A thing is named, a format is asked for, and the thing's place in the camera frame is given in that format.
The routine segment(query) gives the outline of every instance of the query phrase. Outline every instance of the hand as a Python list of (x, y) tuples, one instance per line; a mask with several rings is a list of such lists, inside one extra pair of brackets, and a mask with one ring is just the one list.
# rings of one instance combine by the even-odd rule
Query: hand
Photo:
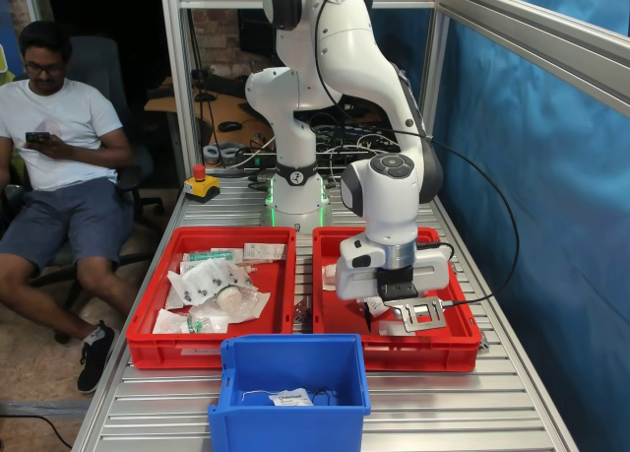
[(26, 144), (26, 149), (35, 150), (53, 160), (71, 160), (74, 147), (66, 144), (56, 135), (50, 134), (45, 144)]

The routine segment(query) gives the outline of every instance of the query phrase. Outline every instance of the man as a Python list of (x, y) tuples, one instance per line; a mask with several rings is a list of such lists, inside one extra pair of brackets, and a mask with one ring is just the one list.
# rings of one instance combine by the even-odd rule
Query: man
[[(9, 182), (13, 148), (24, 159), (33, 192), (0, 240), (0, 303), (31, 321), (84, 342), (78, 388), (91, 393), (117, 333), (61, 309), (30, 279), (66, 238), (82, 287), (127, 316), (134, 294), (112, 272), (130, 231), (116, 192), (115, 168), (132, 164), (127, 137), (111, 102), (96, 89), (65, 78), (70, 37), (51, 22), (20, 35), (29, 79), (0, 87), (0, 190)], [(27, 132), (47, 132), (27, 143)]]

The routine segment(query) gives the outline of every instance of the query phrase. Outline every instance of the blue bin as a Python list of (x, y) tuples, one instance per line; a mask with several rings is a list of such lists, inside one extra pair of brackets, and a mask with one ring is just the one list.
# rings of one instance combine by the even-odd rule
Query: blue bin
[[(361, 450), (370, 398), (360, 336), (247, 336), (224, 341), (220, 356), (219, 403), (208, 409), (213, 452)], [(314, 406), (269, 399), (297, 388)]]

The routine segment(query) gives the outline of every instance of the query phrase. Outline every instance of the white t-shirt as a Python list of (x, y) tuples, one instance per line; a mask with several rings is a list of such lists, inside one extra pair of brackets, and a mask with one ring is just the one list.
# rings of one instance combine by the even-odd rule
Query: white t-shirt
[(84, 181), (107, 177), (116, 181), (116, 170), (55, 161), (24, 148), (27, 132), (49, 132), (75, 147), (99, 149), (100, 138), (122, 127), (114, 106), (97, 89), (65, 80), (52, 96), (36, 95), (29, 80), (0, 87), (0, 138), (13, 139), (27, 164), (33, 189), (53, 191)]

